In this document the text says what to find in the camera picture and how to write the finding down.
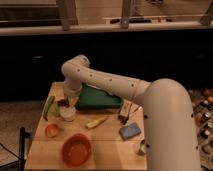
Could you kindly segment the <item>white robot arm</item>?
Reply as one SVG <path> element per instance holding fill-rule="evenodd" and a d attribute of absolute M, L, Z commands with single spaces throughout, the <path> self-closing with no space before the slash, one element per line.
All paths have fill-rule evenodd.
<path fill-rule="evenodd" d="M 201 171 L 201 161 L 187 90 L 172 79 L 147 82 L 89 67 L 84 55 L 62 64 L 64 92 L 72 98 L 82 85 L 98 87 L 143 108 L 148 171 Z"/>

